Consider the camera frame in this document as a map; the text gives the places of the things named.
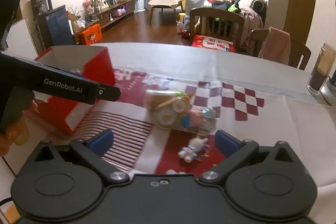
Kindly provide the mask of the person left hand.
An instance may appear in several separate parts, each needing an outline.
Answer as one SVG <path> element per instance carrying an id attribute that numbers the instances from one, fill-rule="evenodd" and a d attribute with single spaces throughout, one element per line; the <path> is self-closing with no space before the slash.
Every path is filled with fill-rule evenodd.
<path id="1" fill-rule="evenodd" d="M 20 118 L 7 126 L 5 132 L 1 132 L 0 135 L 0 151 L 1 156 L 6 156 L 9 153 L 10 147 L 14 143 L 15 139 L 22 135 L 29 133 L 23 114 L 27 111 L 35 111 L 37 109 L 37 103 L 32 100 L 30 106 L 21 112 Z"/>

